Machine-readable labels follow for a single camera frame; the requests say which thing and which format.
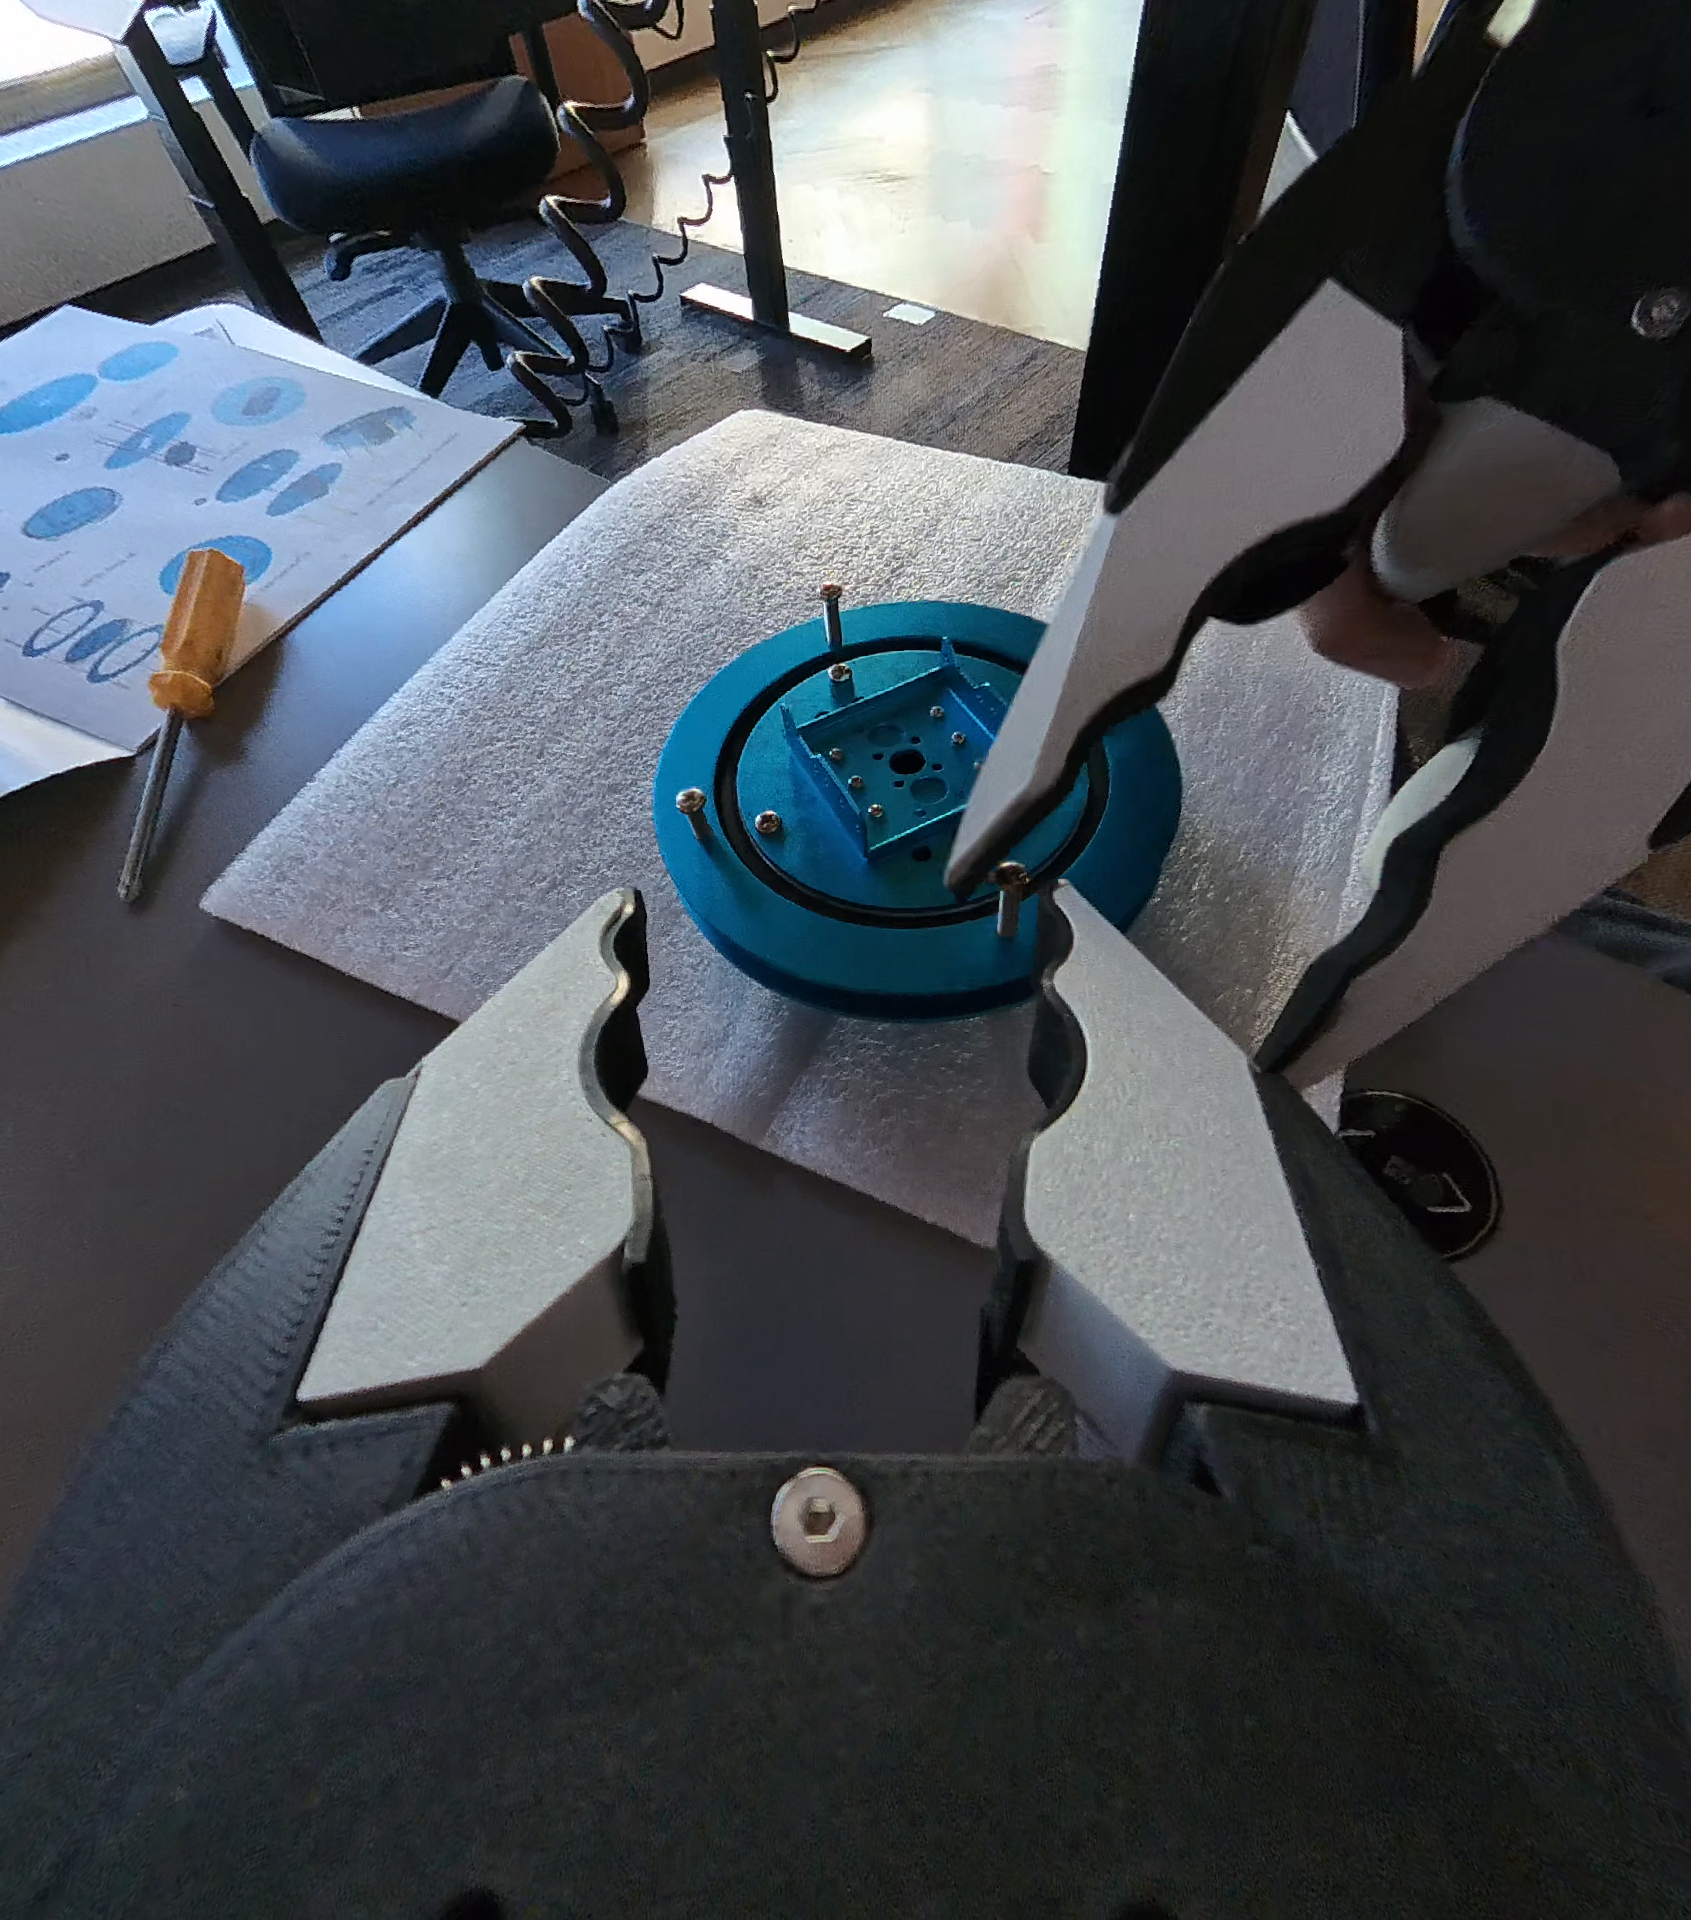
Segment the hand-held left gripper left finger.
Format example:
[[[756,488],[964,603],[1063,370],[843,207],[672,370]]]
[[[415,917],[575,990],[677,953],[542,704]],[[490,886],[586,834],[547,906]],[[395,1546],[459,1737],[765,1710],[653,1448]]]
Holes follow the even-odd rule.
[[[459,1401],[552,1441],[596,1376],[665,1383],[672,1298],[648,1139],[648,911],[586,904],[415,1070],[301,1376],[307,1412]]]

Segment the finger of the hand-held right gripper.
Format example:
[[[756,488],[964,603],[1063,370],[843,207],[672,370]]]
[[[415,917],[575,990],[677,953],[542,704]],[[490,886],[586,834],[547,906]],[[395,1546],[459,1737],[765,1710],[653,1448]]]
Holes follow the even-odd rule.
[[[1485,668],[1478,724],[1386,808],[1374,896],[1263,1070],[1350,1068],[1645,857],[1691,785],[1691,539],[1568,564]]]
[[[1093,522],[964,798],[946,890],[985,882],[1063,804],[1114,714],[1166,692],[1235,561],[1354,506],[1399,446],[1404,327],[1323,283],[1184,446]]]

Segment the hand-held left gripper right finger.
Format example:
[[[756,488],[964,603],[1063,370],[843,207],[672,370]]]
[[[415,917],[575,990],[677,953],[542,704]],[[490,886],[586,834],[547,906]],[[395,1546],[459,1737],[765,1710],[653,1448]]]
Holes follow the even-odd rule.
[[[1038,904],[1038,1129],[1005,1169],[979,1401],[1030,1366],[1114,1458],[1187,1405],[1359,1409],[1257,1077],[1073,886]]]

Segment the blue round metal turntable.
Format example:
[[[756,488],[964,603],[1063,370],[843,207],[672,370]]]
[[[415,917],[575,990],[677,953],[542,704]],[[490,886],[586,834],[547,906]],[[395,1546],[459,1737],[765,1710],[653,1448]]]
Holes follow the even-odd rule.
[[[1155,714],[1119,719],[1005,862],[1030,872],[1011,943],[998,896],[944,882],[979,760],[1042,626],[964,603],[843,613],[736,654],[672,719],[654,844],[692,928],[773,995],[938,1020],[1038,984],[1038,896],[1069,882],[1111,928],[1150,904],[1178,824],[1178,756]],[[707,788],[713,844],[672,812]]]

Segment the yellow handled screwdriver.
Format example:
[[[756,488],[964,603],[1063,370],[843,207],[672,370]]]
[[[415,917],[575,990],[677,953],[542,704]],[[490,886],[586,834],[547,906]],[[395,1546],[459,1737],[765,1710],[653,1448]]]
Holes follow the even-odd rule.
[[[204,719],[213,714],[213,684],[229,677],[229,662],[236,650],[243,596],[245,596],[245,570],[229,552],[220,546],[185,552],[176,589],[173,589],[173,609],[157,633],[157,670],[150,677],[150,698],[157,708],[157,739],[145,767],[130,838],[121,853],[116,904],[134,904],[139,896],[176,739],[193,719]]]

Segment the black desk leg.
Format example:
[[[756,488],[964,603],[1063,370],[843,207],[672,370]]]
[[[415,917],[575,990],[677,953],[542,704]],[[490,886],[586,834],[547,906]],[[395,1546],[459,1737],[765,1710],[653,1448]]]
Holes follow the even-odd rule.
[[[1308,27],[1308,0],[1141,11],[1069,474],[1111,474],[1201,287],[1257,221]]]

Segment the black round desk badge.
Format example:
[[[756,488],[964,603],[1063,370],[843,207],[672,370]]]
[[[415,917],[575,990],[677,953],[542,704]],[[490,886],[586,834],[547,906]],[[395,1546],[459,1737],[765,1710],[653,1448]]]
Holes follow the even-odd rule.
[[[1502,1212],[1483,1139],[1408,1089],[1346,1089],[1336,1134],[1439,1259],[1469,1259]]]

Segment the dark grey desk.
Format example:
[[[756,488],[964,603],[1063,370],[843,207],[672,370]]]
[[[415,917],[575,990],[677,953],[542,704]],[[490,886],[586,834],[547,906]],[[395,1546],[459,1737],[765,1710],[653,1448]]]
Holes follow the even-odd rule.
[[[130,775],[0,804],[0,1599],[139,1349],[443,1016],[220,928],[201,890],[596,495],[511,446],[229,689],[156,890]],[[1559,937],[1354,1068],[1497,1169],[1456,1264],[1691,1638],[1691,995]]]

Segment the person's right hand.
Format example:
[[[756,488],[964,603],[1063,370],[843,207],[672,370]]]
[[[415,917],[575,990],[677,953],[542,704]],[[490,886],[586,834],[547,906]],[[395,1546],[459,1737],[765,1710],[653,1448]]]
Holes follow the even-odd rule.
[[[1604,498],[1547,539],[1528,545],[1528,552],[1541,561],[1578,561],[1607,545],[1651,546],[1682,533],[1691,533],[1691,495],[1665,504]],[[1456,668],[1456,645],[1420,609],[1386,596],[1369,555],[1350,561],[1292,618],[1316,657],[1394,689],[1439,684]]]

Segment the white foam sheet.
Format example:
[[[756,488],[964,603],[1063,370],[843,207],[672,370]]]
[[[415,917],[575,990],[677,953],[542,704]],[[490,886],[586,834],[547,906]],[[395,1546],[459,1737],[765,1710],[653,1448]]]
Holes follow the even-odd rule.
[[[684,704],[791,595],[1047,618],[1097,488],[741,409],[554,533],[213,882],[204,911],[468,1016],[596,896],[648,904],[644,1094],[989,1247],[1032,1121],[1030,1009],[856,1020],[736,977],[653,830]],[[1128,943],[1235,1047],[1361,906],[1394,689],[1290,618],[1195,639],[1160,708],[1184,821]]]

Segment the printed instruction manual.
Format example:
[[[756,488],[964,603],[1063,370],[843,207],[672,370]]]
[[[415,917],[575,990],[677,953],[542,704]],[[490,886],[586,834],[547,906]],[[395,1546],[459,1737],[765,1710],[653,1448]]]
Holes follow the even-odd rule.
[[[515,435],[229,304],[2,340],[0,798],[156,735],[193,546],[245,570],[243,668]]]

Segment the dark blue stool chair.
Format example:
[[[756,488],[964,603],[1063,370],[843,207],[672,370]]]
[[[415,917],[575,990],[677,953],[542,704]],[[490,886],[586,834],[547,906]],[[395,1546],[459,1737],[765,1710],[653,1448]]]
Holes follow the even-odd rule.
[[[498,76],[426,108],[375,121],[267,121],[250,142],[250,169],[277,221],[326,242],[326,277],[350,277],[370,252],[424,252],[443,283],[410,321],[353,350],[384,366],[426,349],[419,391],[443,398],[466,350],[511,370],[547,422],[530,440],[570,435],[570,398],[547,378],[578,378],[602,435],[613,405],[593,378],[593,350],[570,321],[578,293],[532,277],[525,287],[480,277],[466,242],[552,179],[562,133],[530,76]]]

